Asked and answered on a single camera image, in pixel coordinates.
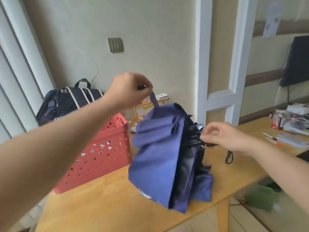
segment hand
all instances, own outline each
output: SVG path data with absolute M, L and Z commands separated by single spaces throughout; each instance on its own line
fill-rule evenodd
M 226 122 L 209 123 L 200 139 L 207 143 L 218 144 L 232 152 L 249 152 L 257 141 L 254 137 L 239 131 Z
M 143 90 L 137 86 L 146 85 Z M 151 82 L 142 74 L 126 72 L 115 76 L 104 97 L 108 97 L 119 111 L 133 108 L 152 93 Z

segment person's left hand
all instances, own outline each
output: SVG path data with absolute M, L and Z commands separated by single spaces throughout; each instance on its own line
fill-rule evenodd
M 138 90 L 137 86 L 145 85 L 146 88 Z M 133 108 L 152 93 L 152 83 L 142 74 L 126 72 L 115 76 L 112 85 L 105 93 L 117 106 L 118 110 Z

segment vertical blind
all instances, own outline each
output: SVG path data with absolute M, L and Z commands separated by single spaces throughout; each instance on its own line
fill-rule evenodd
M 43 96 L 54 89 L 30 25 L 21 2 L 1 0 L 0 143 L 36 128 Z

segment light switch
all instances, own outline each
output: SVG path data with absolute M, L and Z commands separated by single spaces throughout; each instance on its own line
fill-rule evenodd
M 108 38 L 109 50 L 112 53 L 123 52 L 123 43 L 120 37 L 118 38 Z

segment person's left arm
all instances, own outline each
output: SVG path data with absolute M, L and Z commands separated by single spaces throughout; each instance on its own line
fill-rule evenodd
M 138 85 L 147 88 L 137 90 Z M 118 75 L 99 100 L 0 145 L 0 231 L 52 190 L 110 117 L 151 92 L 152 84 L 143 75 Z

